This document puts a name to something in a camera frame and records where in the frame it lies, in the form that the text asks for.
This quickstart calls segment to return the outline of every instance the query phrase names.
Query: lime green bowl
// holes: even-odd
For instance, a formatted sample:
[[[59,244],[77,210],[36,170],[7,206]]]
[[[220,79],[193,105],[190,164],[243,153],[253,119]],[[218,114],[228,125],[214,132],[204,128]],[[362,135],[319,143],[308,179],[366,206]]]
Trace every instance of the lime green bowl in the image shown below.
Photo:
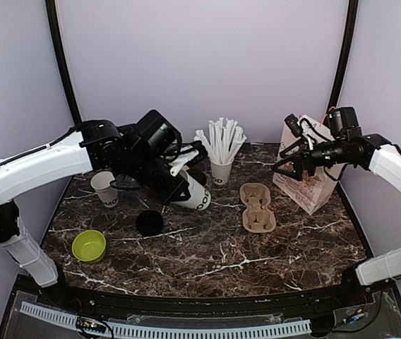
[[[72,253],[79,261],[98,263],[107,253],[107,240],[99,231],[84,231],[73,240]]]

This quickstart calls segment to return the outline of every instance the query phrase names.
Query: purple wall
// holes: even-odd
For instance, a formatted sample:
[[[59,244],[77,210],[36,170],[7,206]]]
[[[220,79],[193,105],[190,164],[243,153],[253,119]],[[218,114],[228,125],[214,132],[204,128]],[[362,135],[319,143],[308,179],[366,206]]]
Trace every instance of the purple wall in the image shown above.
[[[46,143],[70,125],[44,1],[0,1],[0,158]],[[36,239],[65,185],[56,182],[17,199]],[[18,271],[0,248],[0,321]]]
[[[325,111],[347,2],[58,1],[84,117],[131,123],[155,108],[191,140],[227,116],[273,142],[289,113]]]
[[[401,1],[359,3],[340,105],[356,108],[364,133],[401,146]],[[401,194],[362,169],[347,170],[343,185],[375,254],[400,247]]]

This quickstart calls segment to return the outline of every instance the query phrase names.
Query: dark marble surface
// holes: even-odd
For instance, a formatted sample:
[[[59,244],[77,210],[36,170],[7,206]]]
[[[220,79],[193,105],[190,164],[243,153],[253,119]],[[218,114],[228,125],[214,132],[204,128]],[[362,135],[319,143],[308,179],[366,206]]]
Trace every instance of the dark marble surface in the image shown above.
[[[117,207],[104,208],[92,192],[93,174],[73,178],[43,243],[64,268],[69,283],[94,290],[159,297],[245,297],[310,290],[340,283],[342,270],[365,258],[339,196],[309,216],[273,183],[276,145],[245,145],[231,179],[216,186],[199,212],[163,207],[148,191],[121,192]],[[205,161],[197,168],[210,173]],[[253,234],[242,226],[239,188],[260,182],[271,191],[277,226]],[[164,233],[142,238],[136,216],[162,211]],[[107,255],[96,264],[77,261],[71,244],[83,230],[107,238]]]

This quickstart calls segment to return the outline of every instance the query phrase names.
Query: fallen cup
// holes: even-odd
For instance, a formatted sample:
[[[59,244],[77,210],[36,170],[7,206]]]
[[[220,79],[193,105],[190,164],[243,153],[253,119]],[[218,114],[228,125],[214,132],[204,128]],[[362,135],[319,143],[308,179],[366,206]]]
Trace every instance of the fallen cup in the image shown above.
[[[119,202],[117,190],[113,189],[110,183],[114,181],[114,175],[111,172],[97,173],[90,181],[91,187],[97,193],[104,207],[111,208]]]
[[[218,164],[210,159],[213,182],[217,185],[225,185],[230,178],[230,172],[232,171],[232,164],[234,160],[228,164]]]
[[[184,170],[180,171],[179,174],[188,182],[190,198],[186,201],[176,201],[174,203],[186,208],[205,210],[212,200],[210,192]]]

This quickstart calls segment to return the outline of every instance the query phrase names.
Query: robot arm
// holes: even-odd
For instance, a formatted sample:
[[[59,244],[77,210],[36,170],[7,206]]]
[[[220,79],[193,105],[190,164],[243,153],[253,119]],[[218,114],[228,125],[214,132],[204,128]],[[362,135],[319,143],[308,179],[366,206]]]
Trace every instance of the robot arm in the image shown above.
[[[328,123],[333,141],[316,143],[313,147],[298,141],[298,151],[290,155],[282,154],[283,158],[273,165],[273,171],[302,180],[303,171],[313,175],[320,166],[359,165],[386,180],[401,193],[401,150],[398,146],[378,134],[363,136],[352,107],[328,112]],[[287,125],[295,136],[303,133],[297,119],[294,121],[292,117]],[[292,163],[293,171],[281,168],[289,163]],[[354,277],[361,286],[401,278],[401,248],[360,263],[354,268]]]
[[[174,141],[177,149],[167,152]],[[180,133],[155,110],[137,124],[119,127],[107,120],[84,121],[52,143],[0,160],[0,246],[54,302],[70,303],[62,269],[30,236],[14,198],[64,177],[108,168],[152,189],[163,204],[186,201],[191,195],[179,170],[206,156],[199,143],[182,149]]]

